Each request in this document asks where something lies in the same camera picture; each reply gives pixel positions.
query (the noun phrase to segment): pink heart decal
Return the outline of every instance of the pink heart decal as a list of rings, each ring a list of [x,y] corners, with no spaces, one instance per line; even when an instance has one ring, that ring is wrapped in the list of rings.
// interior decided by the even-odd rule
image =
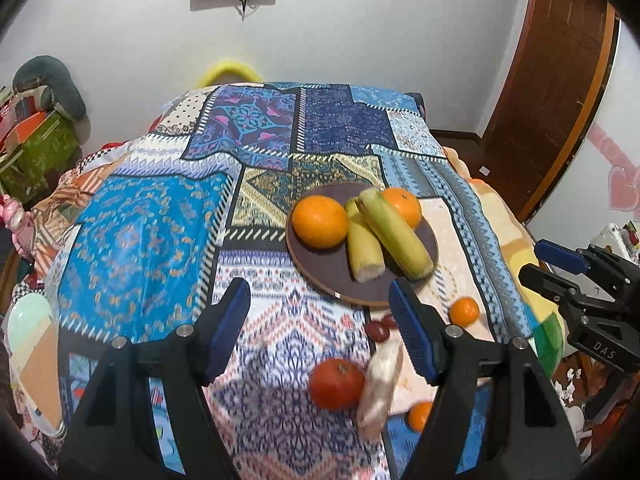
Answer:
[[[625,170],[614,166],[609,171],[609,209],[633,211],[638,207],[638,188],[630,184]]]

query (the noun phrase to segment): pink toy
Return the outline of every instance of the pink toy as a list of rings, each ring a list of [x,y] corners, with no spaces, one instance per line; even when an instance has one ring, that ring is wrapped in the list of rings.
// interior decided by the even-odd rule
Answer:
[[[31,211],[25,211],[22,202],[4,195],[0,198],[0,215],[4,226],[13,233],[15,250],[25,260],[33,261],[31,256],[31,247],[33,245],[33,214]]]

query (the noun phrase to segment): baseboard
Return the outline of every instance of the baseboard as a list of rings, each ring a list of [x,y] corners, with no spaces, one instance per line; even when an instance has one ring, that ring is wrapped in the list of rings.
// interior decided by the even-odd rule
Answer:
[[[466,139],[480,144],[481,137],[473,132],[457,132],[455,130],[433,130],[429,128],[431,135],[438,139]]]

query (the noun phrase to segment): door frame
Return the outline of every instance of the door frame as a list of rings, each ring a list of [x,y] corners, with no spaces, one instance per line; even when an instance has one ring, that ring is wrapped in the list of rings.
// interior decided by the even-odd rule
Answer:
[[[488,149],[488,145],[489,143],[491,143],[491,140],[494,136],[495,126],[500,120],[500,116],[504,111],[504,107],[509,101],[511,90],[513,89],[513,84],[516,78],[516,73],[522,61],[522,56],[524,55],[524,50],[527,43],[527,38],[529,36],[535,7],[536,0],[529,0],[527,3],[524,22],[522,24],[522,31],[520,33],[520,38],[518,39],[518,46],[516,47],[516,51],[513,55],[513,61],[511,62],[511,67],[509,69],[507,79],[504,82],[502,92],[500,93],[498,102],[495,105],[494,113],[492,114],[491,119],[487,124],[486,130],[484,131],[484,135],[482,136],[481,144],[483,147],[485,147],[485,149]],[[593,79],[591,80],[589,90],[584,100],[584,104],[582,105],[574,126],[572,126],[571,131],[569,132],[569,136],[562,145],[562,148],[560,149],[558,156],[556,156],[556,160],[551,165],[551,168],[542,179],[542,182],[540,182],[539,186],[531,194],[531,197],[529,197],[529,200],[523,206],[523,208],[520,211],[513,211],[516,219],[519,222],[524,222],[525,220],[529,219],[538,205],[542,202],[542,199],[547,195],[547,193],[550,191],[550,188],[557,181],[558,177],[561,176],[562,172],[566,169],[569,158],[574,153],[574,147],[584,137],[588,127],[591,126],[594,111],[599,104],[600,98],[602,97],[602,91],[604,90],[604,86],[606,85],[606,76],[609,73],[609,71],[607,70],[607,66],[609,65],[610,54],[615,44],[615,23],[616,11],[614,10],[613,6],[609,2],[607,2],[607,13],[605,18],[602,46],[600,47],[596,70],[593,74]]]

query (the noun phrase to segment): wooden door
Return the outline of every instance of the wooden door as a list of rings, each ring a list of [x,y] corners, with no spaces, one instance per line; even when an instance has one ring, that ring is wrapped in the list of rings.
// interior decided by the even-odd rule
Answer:
[[[510,74],[482,138],[486,181],[525,220],[593,110],[612,41],[605,0],[529,0]]]

